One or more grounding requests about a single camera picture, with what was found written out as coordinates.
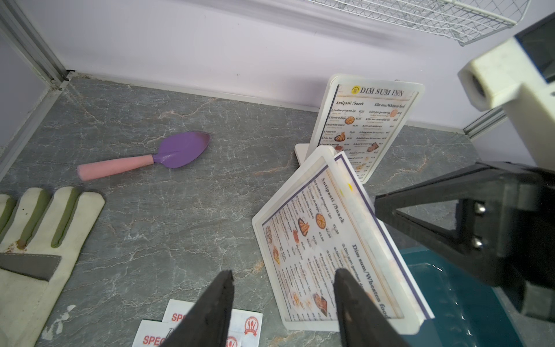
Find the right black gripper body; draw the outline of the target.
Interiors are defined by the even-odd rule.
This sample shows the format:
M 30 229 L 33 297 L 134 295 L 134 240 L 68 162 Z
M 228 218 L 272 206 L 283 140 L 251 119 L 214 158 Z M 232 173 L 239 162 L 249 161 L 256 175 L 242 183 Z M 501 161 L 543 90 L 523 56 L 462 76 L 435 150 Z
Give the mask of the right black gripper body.
M 529 318 L 554 321 L 554 172 L 520 164 L 495 164 L 522 176 L 517 205 L 510 209 L 511 249 L 504 259 L 501 289 Z

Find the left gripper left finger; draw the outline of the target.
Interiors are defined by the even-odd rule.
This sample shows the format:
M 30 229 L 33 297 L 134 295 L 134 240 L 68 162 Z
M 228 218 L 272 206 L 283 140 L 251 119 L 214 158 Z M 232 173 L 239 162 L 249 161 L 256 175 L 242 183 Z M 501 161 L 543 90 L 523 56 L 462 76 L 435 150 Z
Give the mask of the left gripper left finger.
M 162 347 L 225 346 L 233 301 L 233 273 L 224 270 L 218 273 Z

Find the red special menu sheet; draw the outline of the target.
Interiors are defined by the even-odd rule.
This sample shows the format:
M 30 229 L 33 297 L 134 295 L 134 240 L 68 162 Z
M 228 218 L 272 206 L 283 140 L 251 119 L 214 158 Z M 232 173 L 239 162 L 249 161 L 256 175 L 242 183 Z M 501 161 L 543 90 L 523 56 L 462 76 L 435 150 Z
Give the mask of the red special menu sheet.
M 170 299 L 162 322 L 177 325 L 193 308 L 193 302 Z M 263 314 L 241 309 L 232 309 L 226 346 L 260 345 Z

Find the purple pink toy trowel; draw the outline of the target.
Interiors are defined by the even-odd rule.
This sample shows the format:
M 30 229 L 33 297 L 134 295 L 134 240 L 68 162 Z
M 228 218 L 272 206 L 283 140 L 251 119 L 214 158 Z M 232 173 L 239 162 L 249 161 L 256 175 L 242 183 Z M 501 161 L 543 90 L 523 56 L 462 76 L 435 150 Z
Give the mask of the purple pink toy trowel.
M 162 141 L 156 154 L 82 164 L 78 166 L 77 174 L 82 181 L 90 181 L 154 164 L 177 169 L 200 157 L 210 140 L 211 136 L 203 132 L 175 134 Z

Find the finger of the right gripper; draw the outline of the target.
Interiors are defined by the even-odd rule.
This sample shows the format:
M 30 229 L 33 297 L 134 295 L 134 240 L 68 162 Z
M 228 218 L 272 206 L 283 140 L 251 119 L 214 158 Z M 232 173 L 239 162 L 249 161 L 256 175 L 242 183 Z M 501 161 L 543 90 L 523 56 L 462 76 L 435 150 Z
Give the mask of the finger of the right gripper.
M 376 196 L 378 219 L 489 286 L 522 264 L 521 229 L 533 212 L 533 172 L 474 163 Z

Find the white green work glove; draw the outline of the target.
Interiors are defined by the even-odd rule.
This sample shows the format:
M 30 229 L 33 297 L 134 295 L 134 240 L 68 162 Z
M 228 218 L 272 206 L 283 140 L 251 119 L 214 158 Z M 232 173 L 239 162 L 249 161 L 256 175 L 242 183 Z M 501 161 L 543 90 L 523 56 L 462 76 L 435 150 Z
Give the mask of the white green work glove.
M 1 196 L 1 345 L 34 346 L 105 205 L 97 192 Z

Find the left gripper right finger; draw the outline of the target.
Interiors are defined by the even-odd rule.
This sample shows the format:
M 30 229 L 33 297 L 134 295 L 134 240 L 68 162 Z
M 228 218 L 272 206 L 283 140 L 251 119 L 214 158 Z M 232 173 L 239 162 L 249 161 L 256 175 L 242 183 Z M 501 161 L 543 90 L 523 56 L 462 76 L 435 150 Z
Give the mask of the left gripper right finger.
M 336 270 L 333 287 L 342 346 L 409 346 L 348 270 Z

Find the teal plastic tray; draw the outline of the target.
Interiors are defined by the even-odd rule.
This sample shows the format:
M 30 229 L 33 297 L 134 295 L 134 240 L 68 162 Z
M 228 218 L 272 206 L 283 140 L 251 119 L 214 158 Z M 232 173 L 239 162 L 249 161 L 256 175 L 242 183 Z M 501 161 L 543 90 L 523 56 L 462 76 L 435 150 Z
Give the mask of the teal plastic tray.
M 435 316 L 403 336 L 410 346 L 523 345 L 493 288 L 423 247 L 401 254 Z

